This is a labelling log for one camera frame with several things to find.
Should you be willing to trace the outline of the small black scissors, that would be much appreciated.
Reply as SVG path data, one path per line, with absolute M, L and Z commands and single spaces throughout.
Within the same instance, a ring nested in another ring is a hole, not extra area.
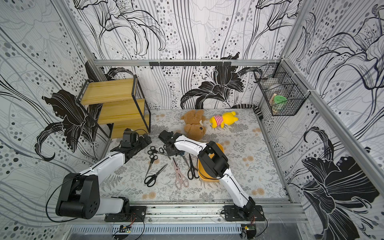
M 147 177 L 147 175 L 148 175 L 148 173 L 149 173 L 149 171 L 150 171 L 150 169 L 151 169 L 153 163 L 154 163 L 155 160 L 157 160 L 157 159 L 158 159 L 158 155 L 156 155 L 156 154 L 151 154 L 151 155 L 150 155 L 150 163 L 149 163 L 149 166 L 148 166 L 148 169 L 147 169 L 147 172 L 146 172 L 146 177 Z
M 159 154 L 168 157 L 171 160 L 171 157 L 168 155 L 167 151 L 163 148 L 159 148 L 158 150 Z

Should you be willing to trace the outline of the blue handled scissors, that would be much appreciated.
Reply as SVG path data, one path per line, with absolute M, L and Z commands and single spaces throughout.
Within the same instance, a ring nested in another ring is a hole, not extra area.
M 190 168 L 190 164 L 189 162 L 187 161 L 187 158 L 185 156 L 185 153 L 181 153 L 180 156 L 183 158 L 183 160 L 185 161 L 186 165 L 187 165 L 187 168 Z

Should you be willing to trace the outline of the pink kitchen scissors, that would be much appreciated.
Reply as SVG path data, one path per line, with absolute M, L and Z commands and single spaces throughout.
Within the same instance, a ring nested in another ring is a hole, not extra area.
M 179 165 L 176 160 L 173 158 L 173 166 L 176 174 L 175 186 L 178 190 L 181 190 L 182 187 L 188 188 L 189 182 L 188 179 L 181 173 Z

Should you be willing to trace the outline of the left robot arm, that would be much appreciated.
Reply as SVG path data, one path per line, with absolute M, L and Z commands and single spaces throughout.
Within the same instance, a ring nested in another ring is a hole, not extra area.
M 102 160 L 79 173 L 65 176 L 61 185 L 56 215 L 74 219 L 91 219 L 97 215 L 130 215 L 129 200 L 124 197 L 102 198 L 100 183 L 152 143 L 148 134 L 139 136 L 127 129 L 121 143 Z

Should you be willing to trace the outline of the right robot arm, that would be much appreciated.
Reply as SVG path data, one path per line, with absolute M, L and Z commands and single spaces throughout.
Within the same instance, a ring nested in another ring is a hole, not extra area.
M 234 205 L 239 208 L 239 215 L 248 217 L 256 206 L 250 197 L 235 179 L 229 165 L 229 160 L 217 143 L 210 141 L 202 143 L 187 138 L 180 133 L 162 131 L 159 139 L 165 144 L 170 156 L 185 152 L 195 155 L 200 160 L 203 176 L 209 180 L 219 180 L 233 199 Z

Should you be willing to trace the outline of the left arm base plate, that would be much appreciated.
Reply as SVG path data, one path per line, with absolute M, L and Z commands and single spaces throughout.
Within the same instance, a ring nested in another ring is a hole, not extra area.
M 130 206 L 129 210 L 123 209 L 118 214 L 106 215 L 104 221 L 107 223 L 142 223 L 146 213 L 146 206 Z

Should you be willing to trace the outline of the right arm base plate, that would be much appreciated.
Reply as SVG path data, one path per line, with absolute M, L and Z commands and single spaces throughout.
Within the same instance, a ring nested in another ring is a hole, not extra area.
M 221 211 L 227 222 L 263 222 L 265 221 L 264 210 L 262 206 L 252 206 L 249 210 L 244 210 L 235 205 L 224 206 Z

